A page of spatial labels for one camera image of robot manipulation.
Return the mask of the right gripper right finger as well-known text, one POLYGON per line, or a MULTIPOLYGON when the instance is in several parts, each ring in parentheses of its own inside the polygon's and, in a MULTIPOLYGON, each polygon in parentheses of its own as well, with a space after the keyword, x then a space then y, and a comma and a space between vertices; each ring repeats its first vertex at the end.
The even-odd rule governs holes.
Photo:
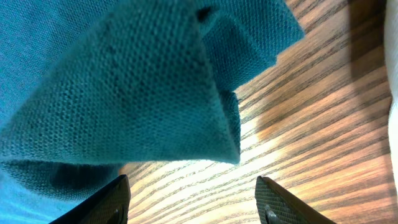
POLYGON ((257 177, 254 197, 261 224, 335 224, 269 177, 257 177))

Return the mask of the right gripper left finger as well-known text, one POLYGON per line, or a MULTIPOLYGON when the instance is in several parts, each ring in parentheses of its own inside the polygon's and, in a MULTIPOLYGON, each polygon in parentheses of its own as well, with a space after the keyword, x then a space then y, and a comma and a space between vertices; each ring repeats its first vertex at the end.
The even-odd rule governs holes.
POLYGON ((120 175, 50 224, 127 224, 131 199, 127 175, 120 175))

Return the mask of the blue t-shirt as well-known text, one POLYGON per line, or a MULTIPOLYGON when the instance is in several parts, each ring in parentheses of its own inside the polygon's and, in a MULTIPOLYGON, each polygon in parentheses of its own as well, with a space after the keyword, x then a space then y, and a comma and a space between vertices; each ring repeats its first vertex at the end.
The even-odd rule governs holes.
POLYGON ((240 160, 235 91, 302 39, 283 1, 1 2, 1 222, 142 161, 240 160))

